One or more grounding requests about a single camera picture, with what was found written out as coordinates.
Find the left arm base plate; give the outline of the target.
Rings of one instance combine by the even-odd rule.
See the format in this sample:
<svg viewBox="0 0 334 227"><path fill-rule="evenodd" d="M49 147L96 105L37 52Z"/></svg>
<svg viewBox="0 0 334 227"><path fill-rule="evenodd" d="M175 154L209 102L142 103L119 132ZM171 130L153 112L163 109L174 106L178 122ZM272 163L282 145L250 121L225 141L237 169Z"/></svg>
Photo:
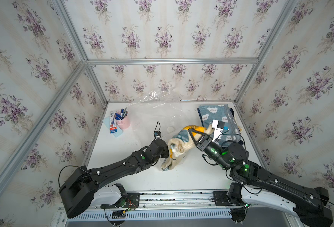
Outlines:
<svg viewBox="0 0 334 227"><path fill-rule="evenodd" d="M101 204L102 209L136 209L139 207L140 193L127 193L116 204Z"/></svg>

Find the clear plastic vacuum bag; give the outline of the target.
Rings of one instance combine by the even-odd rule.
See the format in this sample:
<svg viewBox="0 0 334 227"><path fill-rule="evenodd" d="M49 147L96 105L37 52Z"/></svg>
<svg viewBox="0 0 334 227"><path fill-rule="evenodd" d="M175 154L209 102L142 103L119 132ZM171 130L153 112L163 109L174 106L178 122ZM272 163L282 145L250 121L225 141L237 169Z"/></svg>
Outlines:
<svg viewBox="0 0 334 227"><path fill-rule="evenodd" d="M148 92L134 100L128 110L133 135L142 146L154 140L154 131L161 131L162 139L168 142L182 128L201 125L197 107L183 102L173 91ZM167 132L170 126L175 129L172 133Z"/></svg>

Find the beige flower pattern blanket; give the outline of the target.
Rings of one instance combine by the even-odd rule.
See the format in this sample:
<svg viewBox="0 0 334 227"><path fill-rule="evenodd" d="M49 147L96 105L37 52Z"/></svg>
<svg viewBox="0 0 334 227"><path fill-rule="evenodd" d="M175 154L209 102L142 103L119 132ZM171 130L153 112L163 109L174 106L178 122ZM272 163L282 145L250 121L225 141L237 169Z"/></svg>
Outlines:
<svg viewBox="0 0 334 227"><path fill-rule="evenodd" d="M196 125L189 125L180 130L180 132L177 135L173 136L167 143L169 149L169 157L166 158L161 165L161 169L163 171L174 169L177 165L183 162L189 150L196 148L191 136L188 133L188 129L195 129L208 135L211 135L213 133L213 128L211 124L207 128Z"/></svg>

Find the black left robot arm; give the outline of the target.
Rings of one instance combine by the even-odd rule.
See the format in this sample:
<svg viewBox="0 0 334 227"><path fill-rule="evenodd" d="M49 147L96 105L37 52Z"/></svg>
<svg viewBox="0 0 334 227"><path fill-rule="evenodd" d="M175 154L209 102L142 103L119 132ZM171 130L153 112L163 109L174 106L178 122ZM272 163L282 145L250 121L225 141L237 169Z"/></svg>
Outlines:
<svg viewBox="0 0 334 227"><path fill-rule="evenodd" d="M149 146L134 151L127 158L108 166L92 169L87 169L86 166L77 167L59 189L67 217L74 218L86 211L95 193L102 187L125 176L147 170L160 158L165 159L168 156L166 142L155 139Z"/></svg>

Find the teal bear pattern blanket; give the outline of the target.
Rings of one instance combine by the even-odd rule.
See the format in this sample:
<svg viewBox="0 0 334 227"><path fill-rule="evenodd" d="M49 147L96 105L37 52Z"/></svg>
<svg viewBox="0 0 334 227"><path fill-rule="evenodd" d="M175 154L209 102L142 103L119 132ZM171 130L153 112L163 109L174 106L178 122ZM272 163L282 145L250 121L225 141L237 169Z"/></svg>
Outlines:
<svg viewBox="0 0 334 227"><path fill-rule="evenodd" d="M225 122L225 126L229 128L229 131L223 132L216 144L222 146L225 141L240 142L242 140L233 110L228 105L202 105L197 111L203 127L207 128L210 124L212 125L213 120L218 120Z"/></svg>

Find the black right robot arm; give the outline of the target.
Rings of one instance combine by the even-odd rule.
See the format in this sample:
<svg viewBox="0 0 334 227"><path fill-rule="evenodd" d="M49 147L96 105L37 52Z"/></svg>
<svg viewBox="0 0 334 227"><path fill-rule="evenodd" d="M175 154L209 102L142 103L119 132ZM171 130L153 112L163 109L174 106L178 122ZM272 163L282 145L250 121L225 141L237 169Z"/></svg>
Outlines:
<svg viewBox="0 0 334 227"><path fill-rule="evenodd" d="M257 163L248 160L249 153L244 145L229 141L227 147L214 143L212 138L194 129L189 129L196 148L203 157L213 160L222 167L233 180L225 195L215 197L215 203L224 202L235 206L232 220L242 222L247 209L252 205L262 205L300 219L309 227L329 227L333 224L332 211L326 207L329 193L322 187L309 188L281 178Z"/></svg>

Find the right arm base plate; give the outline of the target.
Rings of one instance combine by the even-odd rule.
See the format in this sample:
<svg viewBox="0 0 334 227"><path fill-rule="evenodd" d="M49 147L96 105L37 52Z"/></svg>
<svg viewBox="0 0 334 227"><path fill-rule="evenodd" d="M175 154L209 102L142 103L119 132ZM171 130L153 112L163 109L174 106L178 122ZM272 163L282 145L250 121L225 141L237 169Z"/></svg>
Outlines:
<svg viewBox="0 0 334 227"><path fill-rule="evenodd" d="M241 199L240 193L230 191L214 191L212 201L216 206L242 206L245 203Z"/></svg>

